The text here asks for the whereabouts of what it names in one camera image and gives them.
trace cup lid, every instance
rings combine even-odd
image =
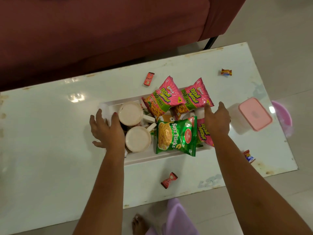
[[[143,116],[143,111],[136,102],[125,102],[118,112],[119,120],[127,126],[138,124]]]
[[[151,135],[146,128],[136,126],[127,132],[125,142],[128,149],[132,152],[142,152],[149,147]]]

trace green snack bag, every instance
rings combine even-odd
[[[159,120],[156,129],[156,153],[178,149],[193,157],[196,156],[197,117],[185,120],[164,122]]]

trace black metal leg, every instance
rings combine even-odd
[[[217,37],[218,36],[210,38],[203,50],[210,49],[212,45],[214,44],[215,40],[217,39]]]

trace white cup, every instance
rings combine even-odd
[[[125,102],[118,112],[119,120],[127,126],[140,125],[142,119],[147,122],[154,123],[155,118],[143,114],[143,110],[136,102]]]
[[[133,153],[146,150],[151,143],[150,131],[153,130],[156,125],[156,123],[153,123],[148,128],[136,126],[128,130],[125,136],[125,143],[127,148]]]

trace left hand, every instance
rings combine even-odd
[[[112,115],[111,126],[108,126],[107,120],[102,118],[102,110],[99,109],[96,114],[96,119],[93,115],[90,116],[89,124],[91,126],[92,135],[100,140],[92,143],[98,148],[123,149],[125,148],[125,135],[119,123],[118,114],[115,112]]]

